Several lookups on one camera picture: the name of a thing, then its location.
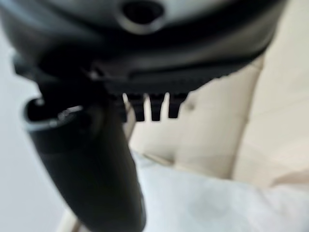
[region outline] white cushion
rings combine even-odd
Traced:
[[[143,232],[306,232],[309,185],[251,185],[172,170],[135,154]]]
[[[178,119],[168,119],[166,99],[161,122],[137,123],[133,150],[176,169],[230,178],[263,59],[241,71],[216,79],[191,93]]]
[[[292,0],[265,57],[233,178],[300,183],[309,170],[309,1]]]

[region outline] handle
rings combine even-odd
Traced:
[[[142,195],[122,124],[113,106],[92,105],[49,116],[30,101],[24,119],[59,192],[92,232],[140,232]]]

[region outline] black plastic device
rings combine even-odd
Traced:
[[[121,128],[123,94],[144,120],[271,43],[285,0],[0,0],[16,73],[35,81],[24,122],[59,192],[93,232],[140,232],[145,210]]]

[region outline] tufted upholstery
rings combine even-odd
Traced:
[[[309,182],[309,1],[291,0],[265,58],[233,178]]]
[[[259,58],[191,93],[177,120],[167,117],[167,96],[161,122],[151,122],[147,101],[147,121],[136,124],[131,148],[176,169],[230,178],[262,64]]]

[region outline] hole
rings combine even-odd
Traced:
[[[161,17],[164,13],[164,9],[156,2],[137,1],[124,5],[123,13],[132,22],[145,25]]]

